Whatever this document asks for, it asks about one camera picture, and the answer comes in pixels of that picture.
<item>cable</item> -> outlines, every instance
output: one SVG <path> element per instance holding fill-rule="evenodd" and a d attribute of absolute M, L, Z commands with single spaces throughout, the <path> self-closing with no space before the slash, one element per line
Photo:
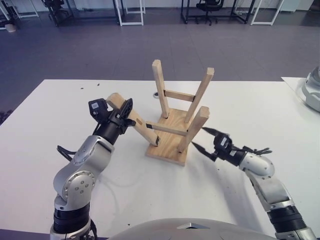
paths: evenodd
<path fill-rule="evenodd" d="M 239 149 L 236 146 L 232 146 L 232 150 L 239 151 L 239 152 L 249 152 L 249 153 L 256 154 L 256 155 L 272 153 L 272 150 L 270 150 L 269 147 L 258 150 L 258 149 L 251 149 L 250 147 L 247 147 L 247 146 L 243 146 L 242 149 Z"/>
<path fill-rule="evenodd" d="M 93 130 L 92 135 L 94 135 L 94 134 L 95 134 L 95 132 L 98 130 L 98 128 L 99 128 L 99 127 L 100 127 L 100 123 L 98 123 L 98 124 L 96 125 L 95 129 Z"/>
<path fill-rule="evenodd" d="M 56 146 L 56 150 L 62 155 L 64 156 L 69 162 L 71 162 L 72 157 L 70 155 L 75 155 L 76 151 L 69 151 L 65 148 L 63 148 L 62 146 L 58 145 Z"/>
<path fill-rule="evenodd" d="M 94 223 L 94 221 L 91 219 L 90 221 L 90 228 L 92 230 L 93 236 L 94 236 L 94 240 L 98 240 L 98 235 L 97 235 L 97 227 Z"/>

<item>table leg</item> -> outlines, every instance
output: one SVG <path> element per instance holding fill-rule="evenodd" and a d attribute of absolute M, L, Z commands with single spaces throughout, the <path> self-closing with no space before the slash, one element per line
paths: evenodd
<path fill-rule="evenodd" d="M 247 22 L 249 21 L 249 17 L 250 17 L 252 9 L 254 8 L 255 2 L 256 2 L 256 0 L 252 0 L 251 1 L 251 5 L 250 5 L 248 13 L 246 14 L 246 18 L 245 18 L 244 24 L 247 24 Z"/>
<path fill-rule="evenodd" d="M 66 4 L 68 5 L 68 9 L 69 9 L 69 11 L 70 11 L 71 16 L 74 17 L 74 12 L 73 12 L 72 9 L 71 9 L 69 0 L 65 0 L 65 1 L 66 1 Z"/>
<path fill-rule="evenodd" d="M 49 10 L 49 14 L 50 14 L 51 17 L 52 17 L 52 20 L 53 20 L 55 26 L 56 26 L 56 27 L 59 27 L 59 23 L 58 23 L 58 21 L 57 21 L 57 19 L 56 19 L 56 16 L 55 16 L 55 14 L 54 14 L 54 11 L 52 11 L 52 8 L 51 8 L 51 7 L 48 7 L 48 10 Z"/>
<path fill-rule="evenodd" d="M 117 11 L 117 7 L 116 7 L 116 1 L 117 0 L 112 0 L 113 2 L 113 8 L 114 8 L 114 14 L 115 14 L 115 17 L 116 17 L 116 21 L 117 21 L 117 24 L 120 24 L 120 19 L 121 18 L 118 14 L 118 11 Z"/>
<path fill-rule="evenodd" d="M 181 12 L 180 14 L 182 15 L 184 11 L 184 0 L 181 0 Z"/>
<path fill-rule="evenodd" d="M 233 5 L 232 5 L 232 8 L 231 8 L 230 16 L 235 13 L 236 2 L 237 2 L 237 0 L 234 0 L 234 1 L 233 1 Z"/>
<path fill-rule="evenodd" d="M 125 15 L 125 8 L 124 8 L 124 2 L 121 0 L 121 8 L 122 8 L 122 15 Z"/>
<path fill-rule="evenodd" d="M 189 7 L 190 7 L 190 0 L 188 0 L 186 5 L 186 14 L 185 14 L 185 23 L 188 23 L 188 17 L 189 17 Z"/>

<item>desk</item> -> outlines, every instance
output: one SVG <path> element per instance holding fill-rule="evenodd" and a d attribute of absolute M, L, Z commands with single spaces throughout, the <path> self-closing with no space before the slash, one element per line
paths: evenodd
<path fill-rule="evenodd" d="M 49 14 L 50 16 L 52 17 L 53 19 L 53 22 L 55 24 L 55 26 L 59 27 L 59 25 L 64 22 L 65 20 L 69 19 L 69 18 L 74 18 L 75 15 L 74 15 L 74 12 L 72 10 L 72 8 L 70 7 L 70 3 L 69 3 L 69 0 L 65 0 L 66 4 L 67 4 L 67 7 L 68 7 L 68 11 L 69 11 L 69 15 L 66 16 L 63 20 L 59 21 L 56 17 L 56 15 L 54 14 L 54 11 L 51 7 L 48 7 L 48 10 L 49 10 Z M 117 23 L 119 24 L 120 23 L 120 18 L 121 18 L 121 15 L 120 15 L 120 11 L 119 13 L 117 12 L 117 7 L 116 7 L 116 3 L 118 4 L 118 0 L 112 0 L 113 2 L 113 9 L 114 9 L 114 14 L 115 16 L 98 16 L 98 17 L 77 17 L 76 19 L 82 19 L 82 20 L 89 20 L 89 19 L 114 19 L 116 18 L 117 19 Z M 120 0 L 121 2 L 121 7 L 122 7 L 122 15 L 124 16 L 125 15 L 125 10 L 124 10 L 124 4 L 123 4 L 123 0 Z"/>
<path fill-rule="evenodd" d="M 249 17 L 250 17 L 250 14 L 251 14 L 251 11 L 252 11 L 252 9 L 253 9 L 253 7 L 255 5 L 255 2 L 256 2 L 256 0 L 251 0 L 250 8 L 249 8 L 249 11 L 246 14 L 245 18 L 243 18 L 242 16 L 238 15 L 235 12 L 235 7 L 236 7 L 237 0 L 233 1 L 233 5 L 232 5 L 232 9 L 231 9 L 230 15 L 210 15 L 210 16 L 215 17 L 215 18 L 240 19 L 241 21 L 243 21 L 244 24 L 247 24 L 247 22 L 249 20 Z M 184 16 L 184 0 L 181 0 L 181 13 L 180 13 L 180 15 L 181 15 L 181 18 L 182 18 L 182 20 L 184 21 L 185 24 L 188 24 L 188 19 L 189 18 L 200 18 L 200 17 L 204 16 L 204 15 L 189 15 L 189 8 L 190 8 L 190 0 L 187 0 L 186 13 L 185 13 L 185 16 Z"/>
<path fill-rule="evenodd" d="M 194 94 L 199 82 L 167 81 Z M 44 80 L 0 126 L 0 229 L 48 233 L 56 192 L 53 179 L 68 162 L 61 145 L 77 150 L 96 126 L 88 101 L 119 92 L 133 98 L 148 121 L 161 114 L 154 81 Z M 168 99 L 172 108 L 189 103 Z M 320 236 L 320 115 L 297 100 L 285 82 L 213 81 L 200 105 L 205 124 L 230 134 L 236 146 L 270 147 L 276 175 Z M 194 139 L 208 151 L 213 137 Z M 108 167 L 92 192 L 90 216 L 100 237 L 162 218 L 205 218 L 238 224 L 274 236 L 249 179 L 226 161 L 215 163 L 189 146 L 185 167 L 145 156 L 148 143 L 133 128 L 119 136 Z"/>

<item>silver robot arm segment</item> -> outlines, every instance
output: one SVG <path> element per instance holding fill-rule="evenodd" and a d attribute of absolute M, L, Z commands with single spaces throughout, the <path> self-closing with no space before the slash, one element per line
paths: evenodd
<path fill-rule="evenodd" d="M 90 202 L 99 174 L 111 160 L 114 146 L 100 136 L 89 136 L 53 180 L 58 193 L 54 207 L 65 211 L 83 208 Z"/>
<path fill-rule="evenodd" d="M 108 111 L 102 98 L 89 102 L 91 116 L 97 121 L 93 134 L 77 152 L 58 146 L 58 151 L 69 160 L 55 176 L 53 186 L 57 192 L 54 200 L 51 240 L 97 240 L 97 228 L 89 217 L 91 192 L 99 174 L 108 166 L 119 135 L 126 132 L 135 121 L 128 119 L 133 108 L 132 99 L 120 109 Z"/>
<path fill-rule="evenodd" d="M 266 157 L 246 153 L 239 165 L 250 179 L 261 205 L 267 212 L 279 240 L 317 240 L 295 207 L 288 190 L 274 176 L 275 167 Z"/>
<path fill-rule="evenodd" d="M 274 176 L 273 163 L 263 154 L 271 153 L 269 148 L 250 149 L 233 145 L 228 134 L 212 128 L 203 128 L 214 135 L 214 153 L 207 152 L 200 145 L 193 145 L 213 161 L 226 160 L 244 171 L 250 179 L 261 205 L 274 226 L 275 236 L 279 240 L 317 240 L 313 231 L 306 226 L 293 199 L 285 186 Z"/>

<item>black office chair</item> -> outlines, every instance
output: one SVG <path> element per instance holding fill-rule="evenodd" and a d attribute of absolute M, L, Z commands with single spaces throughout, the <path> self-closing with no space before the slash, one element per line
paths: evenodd
<path fill-rule="evenodd" d="M 67 10 L 62 8 L 62 5 L 65 4 L 64 0 L 41 0 L 43 5 L 49 9 L 49 18 L 53 20 L 55 25 L 59 25 L 57 19 L 60 18 L 60 15 L 64 15 L 64 18 L 70 16 L 70 13 Z"/>
<path fill-rule="evenodd" d="M 205 23 L 209 21 L 209 26 L 211 26 L 212 22 L 210 18 L 215 19 L 215 23 L 218 23 L 218 19 L 214 16 L 209 16 L 209 12 L 216 12 L 222 9 L 225 0 L 200 0 L 199 3 L 196 4 L 196 8 L 205 12 L 205 15 L 201 17 L 201 19 L 205 20 Z M 195 18 L 195 23 L 199 24 L 198 18 Z"/>

